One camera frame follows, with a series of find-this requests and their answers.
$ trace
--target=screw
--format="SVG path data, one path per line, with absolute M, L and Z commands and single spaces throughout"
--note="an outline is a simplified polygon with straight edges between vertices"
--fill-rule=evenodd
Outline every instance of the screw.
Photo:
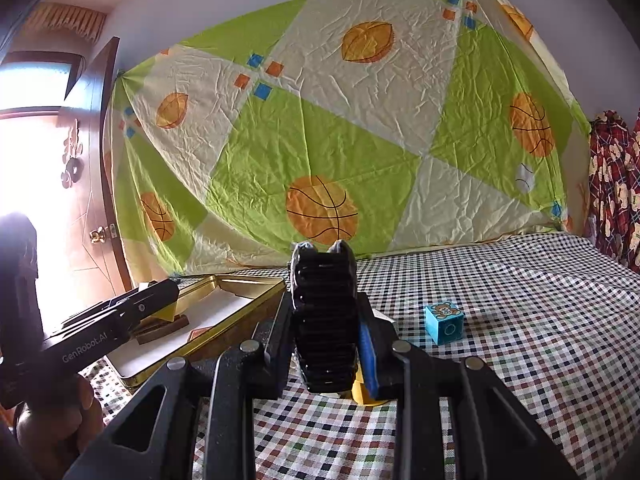
M 176 370 L 182 370 L 186 364 L 187 359 L 184 357 L 172 357 L 166 362 L 166 367 L 175 372 Z
M 251 354 L 252 352 L 257 351 L 258 348 L 260 348 L 260 343 L 258 343 L 254 339 L 247 339 L 246 341 L 242 341 L 240 343 L 240 349 L 245 354 Z
M 469 368 L 469 370 L 480 370 L 482 369 L 482 367 L 484 367 L 484 361 L 482 361 L 481 358 L 473 355 L 465 359 L 465 366 Z
M 407 341 L 404 341 L 403 339 L 398 339 L 391 345 L 391 349 L 394 352 L 398 352 L 399 354 L 406 354 L 409 350 L 411 350 L 411 344 Z

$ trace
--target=bedsheet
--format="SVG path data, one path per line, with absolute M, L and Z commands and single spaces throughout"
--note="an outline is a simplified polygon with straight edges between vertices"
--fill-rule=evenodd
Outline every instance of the bedsheet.
M 249 274 L 282 276 L 285 269 Z M 433 356 L 484 359 L 532 413 L 581 478 L 605 478 L 640 428 L 640 276 L 567 234 L 358 263 L 360 290 L 397 320 L 399 336 Z M 436 346 L 425 304 L 453 300 L 463 340 Z M 104 361 L 84 372 L 110 420 L 130 395 Z M 255 401 L 259 479 L 391 478 L 396 406 L 363 408 L 312 396 L 290 371 L 284 396 Z M 446 473 L 453 442 L 442 405 Z M 194 478 L 202 477 L 201 416 Z

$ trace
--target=door handle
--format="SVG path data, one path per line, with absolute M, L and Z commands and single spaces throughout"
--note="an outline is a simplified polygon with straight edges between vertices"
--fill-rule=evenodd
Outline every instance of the door handle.
M 92 244 L 103 244 L 105 243 L 105 241 L 107 241 L 107 229 L 100 226 L 96 230 L 89 233 L 89 238 L 91 239 Z

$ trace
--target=green and white sheet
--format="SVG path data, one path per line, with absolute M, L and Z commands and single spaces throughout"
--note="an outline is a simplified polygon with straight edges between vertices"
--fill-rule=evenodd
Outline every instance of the green and white sheet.
M 119 76 L 105 131 L 136 282 L 583 223 L 588 122 L 507 0 L 256 10 Z

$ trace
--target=red plaid curtain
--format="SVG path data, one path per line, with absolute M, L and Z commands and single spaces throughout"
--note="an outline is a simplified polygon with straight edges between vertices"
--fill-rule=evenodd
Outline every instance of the red plaid curtain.
M 630 132 L 608 110 L 591 129 L 587 234 L 598 250 L 640 272 L 640 113 Z

